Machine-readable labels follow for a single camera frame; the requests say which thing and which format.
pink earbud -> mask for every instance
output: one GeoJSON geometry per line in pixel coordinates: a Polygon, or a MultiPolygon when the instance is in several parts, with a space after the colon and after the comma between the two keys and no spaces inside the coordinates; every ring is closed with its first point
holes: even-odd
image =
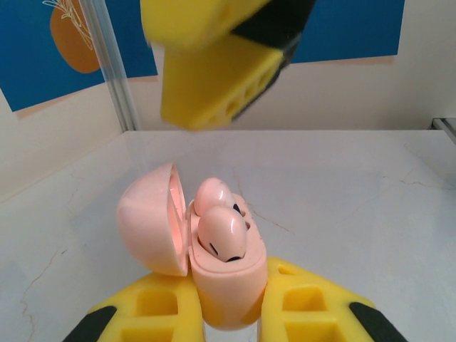
{"type": "Polygon", "coordinates": [[[207,178],[201,183],[195,195],[195,212],[201,217],[207,210],[217,205],[241,212],[228,186],[218,178],[207,178]]]}
{"type": "Polygon", "coordinates": [[[208,209],[199,219],[198,237],[204,249],[223,262],[242,259],[247,249],[244,218],[228,207],[208,209]]]}

pink earbud case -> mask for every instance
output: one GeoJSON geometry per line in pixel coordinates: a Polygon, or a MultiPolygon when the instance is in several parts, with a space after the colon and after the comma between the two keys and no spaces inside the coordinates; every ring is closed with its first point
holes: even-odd
{"type": "Polygon", "coordinates": [[[130,253],[153,272],[187,276],[198,290],[204,320],[222,330],[254,323],[267,283],[266,248],[242,197],[235,195],[247,223],[247,251],[223,262],[198,241],[193,201],[186,209],[175,165],[168,163],[133,183],[120,199],[118,224],[130,253]]]}

plant illustration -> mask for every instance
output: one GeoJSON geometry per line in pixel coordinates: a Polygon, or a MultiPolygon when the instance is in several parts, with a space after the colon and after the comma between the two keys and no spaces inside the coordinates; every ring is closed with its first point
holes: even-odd
{"type": "Polygon", "coordinates": [[[72,0],[44,0],[42,3],[43,5],[51,6],[61,10],[63,12],[61,19],[69,18],[75,26],[76,30],[78,30],[86,46],[90,50],[93,50],[92,37],[90,37],[88,28],[84,21],[81,20],[81,17],[76,11],[72,0]]]}

white floor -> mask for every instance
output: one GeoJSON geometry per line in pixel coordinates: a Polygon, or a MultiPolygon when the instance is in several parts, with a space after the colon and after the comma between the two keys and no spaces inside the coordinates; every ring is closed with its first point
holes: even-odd
{"type": "Polygon", "coordinates": [[[442,131],[124,134],[1,204],[0,341],[62,341],[147,272],[115,207],[167,161],[188,202],[209,176],[243,195],[270,255],[368,297],[410,342],[456,341],[456,146],[442,131]]]}

orange shape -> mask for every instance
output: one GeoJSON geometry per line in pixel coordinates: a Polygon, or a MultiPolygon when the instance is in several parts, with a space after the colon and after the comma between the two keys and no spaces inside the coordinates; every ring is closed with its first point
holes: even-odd
{"type": "Polygon", "coordinates": [[[51,34],[58,52],[80,73],[100,68],[79,1],[57,0],[51,15],[51,34]]]}

